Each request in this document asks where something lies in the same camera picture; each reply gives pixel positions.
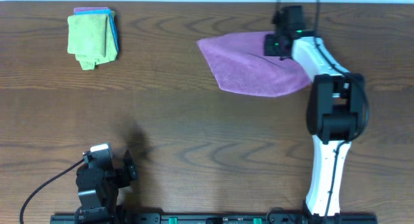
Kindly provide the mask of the purple microfiber cloth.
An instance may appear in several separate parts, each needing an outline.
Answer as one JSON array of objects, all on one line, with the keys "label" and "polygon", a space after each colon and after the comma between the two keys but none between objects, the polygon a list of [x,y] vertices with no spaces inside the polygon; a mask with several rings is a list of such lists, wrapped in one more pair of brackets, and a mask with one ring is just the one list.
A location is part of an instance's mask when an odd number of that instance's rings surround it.
[{"label": "purple microfiber cloth", "polygon": [[311,84],[299,63],[264,55],[268,32],[238,32],[200,39],[202,52],[219,88],[231,93],[279,97]]}]

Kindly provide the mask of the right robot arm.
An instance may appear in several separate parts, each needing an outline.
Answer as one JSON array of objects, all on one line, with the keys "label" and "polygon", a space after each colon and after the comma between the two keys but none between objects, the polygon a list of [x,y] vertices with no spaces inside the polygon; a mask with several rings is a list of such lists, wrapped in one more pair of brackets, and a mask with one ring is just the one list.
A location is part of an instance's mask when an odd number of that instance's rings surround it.
[{"label": "right robot arm", "polygon": [[345,159],[369,118],[364,77],[342,67],[304,23],[276,24],[265,38],[265,55],[294,60],[311,80],[306,124],[314,162],[305,208],[311,223],[339,223]]}]

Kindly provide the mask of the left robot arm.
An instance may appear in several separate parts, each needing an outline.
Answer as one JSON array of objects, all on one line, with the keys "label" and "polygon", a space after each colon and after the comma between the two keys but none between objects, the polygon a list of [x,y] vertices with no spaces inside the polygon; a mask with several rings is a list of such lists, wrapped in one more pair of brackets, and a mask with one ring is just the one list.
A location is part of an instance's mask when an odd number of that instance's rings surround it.
[{"label": "left robot arm", "polygon": [[75,223],[123,223],[122,209],[117,205],[119,189],[138,178],[130,151],[126,151],[123,167],[114,168],[110,148],[90,150],[83,154],[85,164],[76,172],[76,185],[81,206],[74,215]]}]

